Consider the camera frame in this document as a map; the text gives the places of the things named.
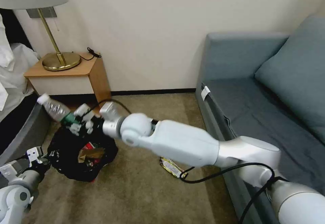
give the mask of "wall plate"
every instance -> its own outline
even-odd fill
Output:
[[[57,14],[53,7],[41,8],[41,10],[42,10],[43,16],[45,18],[57,17]],[[27,9],[26,11],[30,18],[40,18],[40,15],[38,14],[37,9]]]

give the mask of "black cable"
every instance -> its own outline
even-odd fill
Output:
[[[84,117],[85,115],[87,115],[89,112],[91,112],[92,110],[94,110],[97,106],[99,106],[101,103],[104,103],[104,102],[114,102],[114,103],[117,103],[119,104],[120,106],[122,106],[129,114],[132,114],[132,112],[120,101],[118,100],[115,100],[115,99],[104,99],[100,102],[98,102],[95,106],[93,106],[92,108],[90,108],[85,114],[83,114],[82,117]]]
[[[191,183],[191,184],[194,184],[194,183],[201,183],[201,182],[204,182],[206,180],[209,180],[211,178],[214,178],[214,177],[218,177],[218,176],[221,176],[229,171],[232,171],[232,170],[235,170],[235,169],[238,169],[238,168],[242,168],[244,166],[250,166],[250,165],[258,165],[258,166],[263,166],[263,167],[266,167],[267,169],[269,169],[271,171],[271,177],[270,179],[254,194],[254,196],[251,198],[251,200],[248,202],[248,204],[246,205],[240,219],[239,219],[239,222],[238,224],[242,224],[243,221],[244,221],[244,218],[249,210],[249,208],[251,207],[251,205],[254,203],[254,201],[260,196],[261,193],[263,193],[268,187],[270,187],[274,182],[276,182],[277,180],[284,180],[284,181],[287,181],[286,179],[282,178],[282,177],[275,177],[275,172],[274,170],[269,167],[268,165],[265,165],[263,163],[257,163],[257,162],[253,162],[253,163],[244,163],[244,164],[240,164],[240,165],[236,165],[236,166],[233,166],[233,167],[230,167],[230,168],[227,168],[225,170],[222,170],[220,172],[217,172],[217,173],[214,173],[214,174],[211,174],[205,178],[202,178],[202,179],[199,179],[199,180],[186,180],[184,178],[182,178],[182,175],[185,174],[186,172],[189,172],[191,171],[192,169],[194,169],[194,167],[191,167],[185,171],[183,171],[180,176],[179,176],[179,179],[183,182],[186,182],[186,183]]]
[[[205,177],[205,178],[199,179],[199,180],[185,180],[185,179],[183,179],[181,176],[182,176],[183,174],[185,174],[186,172],[191,171],[191,170],[194,168],[194,167],[191,167],[191,168],[187,169],[186,171],[183,171],[183,172],[180,174],[179,177],[180,177],[180,180],[181,180],[181,181],[186,182],[186,183],[191,183],[191,184],[194,184],[194,183],[201,183],[201,182],[204,182],[204,181],[209,180],[209,179],[211,179],[211,178],[214,178],[214,177],[218,177],[218,176],[220,176],[220,175],[223,175],[223,174],[225,174],[225,173],[227,173],[227,172],[229,172],[229,171],[232,171],[232,170],[235,170],[235,169],[238,169],[238,168],[242,168],[242,167],[244,167],[244,166],[249,166],[249,165],[259,165],[259,166],[264,166],[264,167],[266,167],[267,169],[269,169],[269,170],[271,171],[271,173],[272,173],[271,178],[273,178],[273,177],[275,176],[274,170],[273,170],[271,167],[269,167],[268,165],[265,165],[265,164],[263,164],[263,163],[257,163],[257,162],[254,163],[254,162],[253,162],[253,163],[244,163],[244,164],[240,164],[240,165],[235,165],[235,166],[229,167],[229,168],[227,168],[227,169],[225,169],[225,170],[222,170],[222,171],[220,171],[220,172],[217,172],[217,173],[211,174],[211,175],[209,175],[209,176],[207,176],[207,177]]]
[[[94,57],[97,57],[97,58],[101,58],[101,57],[102,57],[101,55],[95,53],[95,51],[92,50],[92,49],[89,48],[89,47],[87,47],[87,50],[88,50],[89,53],[92,54],[92,57],[91,57],[90,59],[85,59],[84,57],[80,56],[81,58],[83,58],[83,59],[86,60],[86,61],[90,61],[90,60],[92,60]]]
[[[86,58],[84,58],[84,57],[82,57],[82,56],[80,56],[80,57],[83,58],[84,60],[89,61],[89,60],[92,60],[95,56],[93,55],[90,59],[86,59]]]

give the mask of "lamp pull chain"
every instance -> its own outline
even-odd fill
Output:
[[[53,18],[54,24],[55,24],[55,26],[56,26],[56,28],[57,28],[57,31],[59,32],[60,29],[59,29],[59,27],[58,27],[58,25],[57,25],[57,22],[55,21],[55,17],[54,17],[54,15],[53,15],[52,8],[50,8],[50,12],[51,12],[51,16],[52,16],[52,18]]]

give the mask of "water bottle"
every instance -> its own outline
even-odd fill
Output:
[[[37,99],[37,103],[44,106],[47,113],[57,122],[61,122],[63,124],[78,123],[75,116],[73,113],[71,113],[70,109],[66,105],[51,99],[48,94],[43,94],[40,96]]]

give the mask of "beige carpet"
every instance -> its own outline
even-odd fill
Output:
[[[194,94],[114,98],[132,112],[204,128]],[[57,127],[52,125],[45,147]],[[159,165],[158,156],[121,141],[116,143],[116,159],[102,169],[93,183],[69,180],[51,168],[23,223],[237,223],[223,178],[186,184],[166,172]],[[217,170],[194,169],[188,179],[202,178]]]

